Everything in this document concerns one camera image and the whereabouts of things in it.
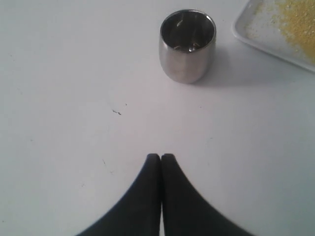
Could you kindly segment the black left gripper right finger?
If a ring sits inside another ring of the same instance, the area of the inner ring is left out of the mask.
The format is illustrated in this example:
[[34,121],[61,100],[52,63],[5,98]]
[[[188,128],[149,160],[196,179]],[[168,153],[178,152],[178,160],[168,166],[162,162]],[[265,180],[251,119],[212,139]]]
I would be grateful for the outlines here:
[[250,236],[213,208],[193,187],[173,154],[161,157],[166,236]]

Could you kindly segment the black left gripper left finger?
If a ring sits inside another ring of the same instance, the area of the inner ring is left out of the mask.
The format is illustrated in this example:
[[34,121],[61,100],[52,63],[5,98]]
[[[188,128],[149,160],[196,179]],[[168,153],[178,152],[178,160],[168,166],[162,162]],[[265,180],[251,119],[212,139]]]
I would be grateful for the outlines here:
[[148,154],[128,191],[80,236],[158,236],[161,215],[161,160]]

